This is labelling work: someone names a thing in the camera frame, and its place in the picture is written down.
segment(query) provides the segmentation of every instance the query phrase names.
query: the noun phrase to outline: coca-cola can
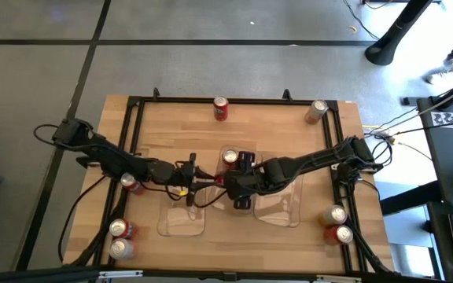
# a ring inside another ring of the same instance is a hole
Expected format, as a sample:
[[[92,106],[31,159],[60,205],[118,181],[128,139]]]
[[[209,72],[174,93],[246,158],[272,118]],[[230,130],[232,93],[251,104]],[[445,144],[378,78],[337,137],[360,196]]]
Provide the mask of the coca-cola can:
[[[222,159],[228,169],[234,169],[238,154],[235,150],[228,149],[223,152]]]
[[[328,104],[324,100],[316,100],[312,102],[307,114],[305,114],[305,122],[310,124],[317,123],[327,110]]]
[[[124,189],[128,190],[131,193],[140,195],[145,191],[141,183],[136,180],[130,173],[123,174],[122,178],[120,178],[120,183],[122,184]]]
[[[345,226],[331,226],[324,230],[322,235],[324,242],[329,245],[348,244],[352,241],[352,230]]]
[[[118,238],[111,243],[109,255],[116,259],[131,259],[135,255],[134,242],[128,239]]]
[[[332,205],[319,214],[318,220],[324,227],[341,225],[347,220],[347,212],[340,205]]]
[[[224,121],[228,118],[228,100],[224,97],[216,97],[214,102],[214,117],[218,121]]]
[[[109,224],[109,233],[113,237],[132,238],[135,235],[137,227],[126,219],[115,219]]]

